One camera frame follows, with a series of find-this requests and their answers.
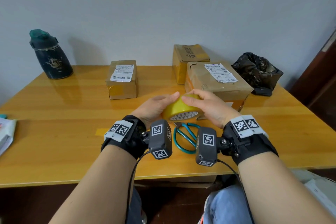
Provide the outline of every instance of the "black water bottle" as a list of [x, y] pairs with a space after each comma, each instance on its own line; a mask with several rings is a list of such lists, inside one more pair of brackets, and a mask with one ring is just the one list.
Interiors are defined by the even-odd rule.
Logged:
[[29, 43], [50, 79], [61, 79], [72, 74], [70, 62], [55, 37], [40, 29], [31, 30], [29, 35]]

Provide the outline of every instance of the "teal scissors handle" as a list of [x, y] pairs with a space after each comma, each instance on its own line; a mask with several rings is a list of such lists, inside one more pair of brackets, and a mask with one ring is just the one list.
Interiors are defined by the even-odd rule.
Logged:
[[[190, 135], [193, 137], [193, 139], [196, 141], [197, 138], [195, 136], [195, 134], [191, 131], [191, 129], [188, 127], [188, 126], [191, 126], [191, 127], [196, 127], [196, 128], [200, 128], [199, 125], [197, 124], [194, 124], [194, 123], [187, 123], [187, 124], [184, 124], [182, 123], [182, 126], [185, 127], [187, 129], [187, 131], [190, 133]], [[196, 148], [196, 143], [191, 140], [185, 133], [183, 133], [180, 129], [178, 128], [174, 128], [174, 134], [173, 134], [173, 139], [174, 139], [174, 143], [175, 145], [183, 152], [187, 153], [187, 154], [194, 154], [196, 152], [196, 150], [187, 150], [187, 149], [184, 149], [182, 146], [179, 145], [179, 143], [177, 142], [176, 140], [176, 133], [179, 133], [181, 136], [183, 136], [185, 139], [187, 139], [188, 142], [190, 142], [195, 148]]]

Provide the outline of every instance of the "yellow packing tape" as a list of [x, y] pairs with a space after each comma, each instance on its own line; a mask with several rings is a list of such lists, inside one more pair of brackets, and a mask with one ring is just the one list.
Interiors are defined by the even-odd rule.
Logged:
[[[185, 94], [185, 96], [200, 99], [200, 96], [196, 94]], [[182, 101], [181, 97], [179, 97], [176, 102], [168, 105], [166, 109], [163, 110], [162, 117], [168, 122], [175, 122], [187, 120], [190, 118], [196, 118], [201, 114], [203, 114], [203, 111], [201, 109], [186, 105]]]

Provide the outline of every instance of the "yellow wooden desk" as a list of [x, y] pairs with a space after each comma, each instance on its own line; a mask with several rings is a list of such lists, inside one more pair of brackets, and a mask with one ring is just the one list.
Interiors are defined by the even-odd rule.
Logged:
[[[108, 66], [73, 70], [72, 76], [61, 80], [49, 80], [42, 73], [0, 108], [9, 119], [18, 119], [14, 142], [0, 157], [0, 187], [79, 182], [100, 153], [102, 135], [116, 120], [152, 96], [185, 92], [170, 66], [138, 66], [139, 96], [122, 100], [109, 99]], [[242, 113], [257, 119], [288, 167], [336, 167], [336, 133], [282, 87], [277, 86], [271, 97], [250, 95]], [[208, 120], [197, 123], [213, 127]], [[178, 140], [190, 147], [179, 136]], [[219, 158], [237, 169], [230, 157]], [[227, 173], [221, 163], [197, 165], [194, 155], [173, 144], [168, 159], [145, 156], [136, 179]]]

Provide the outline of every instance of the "black pouch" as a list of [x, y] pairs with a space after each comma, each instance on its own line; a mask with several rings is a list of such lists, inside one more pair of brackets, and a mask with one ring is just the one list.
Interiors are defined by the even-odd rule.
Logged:
[[252, 52], [245, 52], [232, 67], [252, 87], [255, 95], [271, 96], [283, 72], [267, 59]]

